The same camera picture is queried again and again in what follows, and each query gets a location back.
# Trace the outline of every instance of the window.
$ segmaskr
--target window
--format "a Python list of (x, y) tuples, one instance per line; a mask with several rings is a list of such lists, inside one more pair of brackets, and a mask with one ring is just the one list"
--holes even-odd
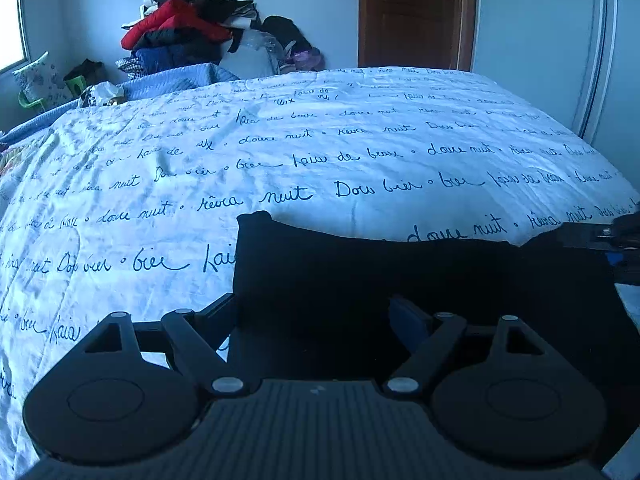
[(0, 73), (27, 61), (20, 0), (0, 0)]

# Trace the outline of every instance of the floral pillow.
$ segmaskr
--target floral pillow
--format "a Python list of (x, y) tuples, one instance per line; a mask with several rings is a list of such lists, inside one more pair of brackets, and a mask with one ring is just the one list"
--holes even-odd
[(44, 99), (47, 108), (55, 108), (71, 101), (74, 96), (66, 86), (56, 66), (50, 62), (49, 53), (16, 70), (14, 77), (30, 102)]

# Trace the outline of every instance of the green chair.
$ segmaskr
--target green chair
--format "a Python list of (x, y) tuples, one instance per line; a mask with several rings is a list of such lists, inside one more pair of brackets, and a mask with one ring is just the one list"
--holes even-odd
[[(73, 94), (75, 99), (78, 99), (80, 97), (80, 94), (87, 87), (86, 80), (84, 79), (84, 76), (81, 75), (70, 79), (69, 81), (65, 81), (65, 83), (69, 90), (71, 90), (71, 93)], [(27, 96), (22, 90), (20, 90), (20, 93), (18, 94), (18, 102), (20, 103), (20, 106), (25, 110), (30, 110), (31, 108), (39, 106), (42, 108), (43, 112), (47, 111), (46, 102), (44, 99), (38, 99), (37, 101), (33, 101), (30, 103), (27, 100)]]

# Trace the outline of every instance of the blue blanket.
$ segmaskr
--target blue blanket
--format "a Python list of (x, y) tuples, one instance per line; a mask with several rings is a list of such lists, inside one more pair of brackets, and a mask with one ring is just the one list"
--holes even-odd
[[(166, 70), (165, 72), (124, 82), (120, 86), (124, 90), (127, 101), (139, 101), (140, 99), (150, 99), (170, 94), (171, 92), (209, 86), (222, 81), (235, 81), (237, 79), (231, 72), (213, 63), (204, 63)], [(62, 115), (75, 108), (78, 108), (78, 100), (71, 101), (53, 110), (48, 110), (8, 131), (4, 136), (0, 137), (0, 142), (10, 146), (17, 144), (45, 128), (49, 128)]]

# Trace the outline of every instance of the ribbed black surface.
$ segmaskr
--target ribbed black surface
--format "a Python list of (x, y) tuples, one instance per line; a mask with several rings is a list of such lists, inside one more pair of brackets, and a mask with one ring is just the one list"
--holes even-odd
[(603, 480), (585, 462), (550, 471), (487, 465), (447, 443), (423, 409), (369, 381), (265, 380), (216, 402), (166, 453), (114, 468), (42, 460), (24, 480)]

